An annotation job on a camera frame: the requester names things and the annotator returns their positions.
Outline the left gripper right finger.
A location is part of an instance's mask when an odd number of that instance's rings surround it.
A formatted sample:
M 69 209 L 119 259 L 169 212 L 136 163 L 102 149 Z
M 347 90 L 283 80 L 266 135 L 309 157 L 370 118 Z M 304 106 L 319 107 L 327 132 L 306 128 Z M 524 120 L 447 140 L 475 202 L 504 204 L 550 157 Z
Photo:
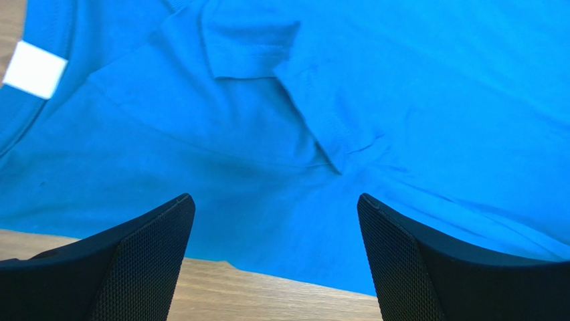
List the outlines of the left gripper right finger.
M 456 239 L 369 194 L 357 212 L 384 320 L 568 320 L 569 262 Z

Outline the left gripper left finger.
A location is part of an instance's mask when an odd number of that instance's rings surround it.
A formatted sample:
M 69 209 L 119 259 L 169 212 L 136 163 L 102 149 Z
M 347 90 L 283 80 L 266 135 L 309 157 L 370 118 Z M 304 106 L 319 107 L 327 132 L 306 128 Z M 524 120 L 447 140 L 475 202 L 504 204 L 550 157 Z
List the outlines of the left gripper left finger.
M 93 236 L 1 262 L 2 320 L 166 320 L 195 215 L 182 194 Z

